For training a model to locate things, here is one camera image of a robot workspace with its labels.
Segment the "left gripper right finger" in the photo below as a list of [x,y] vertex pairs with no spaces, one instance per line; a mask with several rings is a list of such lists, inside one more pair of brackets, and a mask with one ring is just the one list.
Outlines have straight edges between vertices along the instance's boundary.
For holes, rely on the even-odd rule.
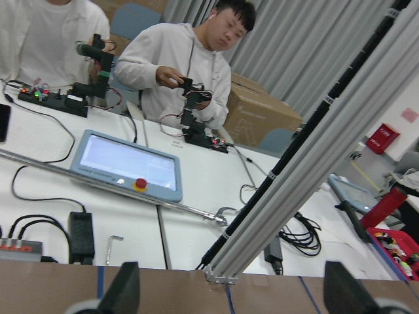
[[323,301],[329,313],[378,313],[379,306],[366,288],[341,262],[327,261]]

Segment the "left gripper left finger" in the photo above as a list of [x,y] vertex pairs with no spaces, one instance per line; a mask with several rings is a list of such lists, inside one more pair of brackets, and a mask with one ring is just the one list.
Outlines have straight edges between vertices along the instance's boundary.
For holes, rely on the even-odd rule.
[[136,314],[140,305],[140,280],[137,262],[125,262],[120,267],[104,297],[98,313]]

